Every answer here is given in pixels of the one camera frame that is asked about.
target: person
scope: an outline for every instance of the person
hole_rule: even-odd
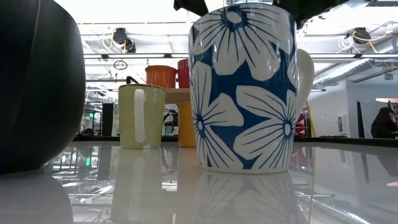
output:
[[[393,122],[393,111],[388,107],[383,107],[379,110],[376,118],[372,123],[372,137],[373,138],[388,138],[394,139],[398,131],[398,126]]]

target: mug handle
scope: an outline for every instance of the mug handle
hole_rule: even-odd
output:
[[[313,60],[311,56],[302,49],[297,49],[297,102],[296,102],[296,121],[301,111],[305,107],[305,102],[311,92],[312,83],[315,75]]]
[[[134,129],[136,141],[145,141],[145,117],[144,117],[145,91],[137,89],[134,92]]]

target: white wall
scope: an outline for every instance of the white wall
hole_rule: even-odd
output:
[[[328,86],[325,92],[311,92],[308,104],[311,108],[315,136],[339,136],[337,117],[345,114],[345,126],[349,137],[346,82]]]
[[[376,98],[398,97],[395,85],[363,85],[346,82],[348,120],[351,138],[358,138],[358,110],[356,102],[371,102]]]

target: shelf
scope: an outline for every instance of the shelf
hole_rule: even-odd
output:
[[[189,88],[168,88],[166,89],[166,104],[177,103],[181,100],[189,100]]]

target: white glossy table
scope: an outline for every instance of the white glossy table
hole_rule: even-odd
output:
[[[234,175],[176,143],[118,145],[73,142],[44,172],[2,177],[0,224],[398,222],[394,149],[295,143],[289,172]]]

